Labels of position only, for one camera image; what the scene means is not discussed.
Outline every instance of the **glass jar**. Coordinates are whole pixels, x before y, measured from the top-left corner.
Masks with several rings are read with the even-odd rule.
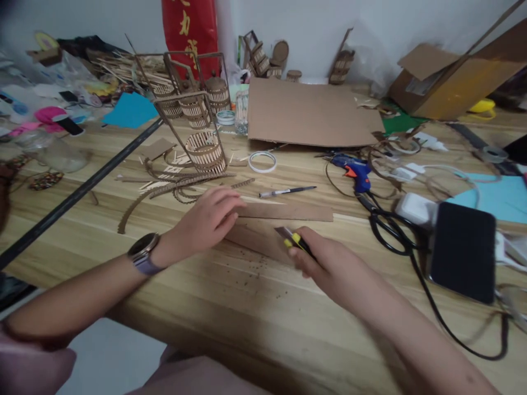
[[[13,141],[24,154],[59,172],[73,173],[88,163],[82,152],[43,130],[23,133]]]

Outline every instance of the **cardboard box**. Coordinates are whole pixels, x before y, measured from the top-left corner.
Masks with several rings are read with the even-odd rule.
[[[44,67],[52,66],[62,61],[62,51],[60,48],[26,51],[26,53],[33,59],[33,63],[40,63]]]
[[[454,120],[527,65],[527,19],[472,55],[419,44],[388,95],[410,115]]]

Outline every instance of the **red banner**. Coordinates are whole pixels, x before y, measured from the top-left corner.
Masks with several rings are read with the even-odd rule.
[[[216,8],[214,0],[162,0],[163,28],[166,46],[169,51],[191,51],[194,54],[206,54],[218,51],[218,30],[216,26]],[[189,65],[194,78],[199,80],[198,68],[194,57],[185,54],[172,55],[173,60]],[[199,65],[205,80],[220,76],[219,58],[205,58]],[[182,78],[186,70],[177,67]]]

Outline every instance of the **black scissors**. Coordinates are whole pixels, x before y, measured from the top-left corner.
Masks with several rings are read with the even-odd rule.
[[[405,231],[399,226],[399,223],[405,225],[412,233],[416,236],[417,239],[420,239],[423,235],[423,231],[420,227],[415,225],[413,222],[407,220],[404,217],[401,217],[399,214],[386,211],[375,199],[375,196],[370,191],[365,193],[355,193],[355,196],[358,198],[359,202],[370,212],[369,223],[372,227],[372,232],[379,240],[379,242],[391,252],[394,252],[398,255],[410,256],[413,254],[413,250],[425,250],[426,246],[418,245],[413,242],[405,233]],[[388,232],[395,240],[397,240],[403,247],[403,250],[398,250],[397,248],[390,245],[380,234],[379,227],[383,228]]]

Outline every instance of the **smartwatch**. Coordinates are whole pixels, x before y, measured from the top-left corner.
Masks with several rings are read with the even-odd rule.
[[[137,240],[128,250],[128,257],[132,260],[134,266],[143,274],[154,275],[163,270],[154,265],[150,259],[150,254],[155,246],[159,243],[160,236],[158,233],[149,233]]]

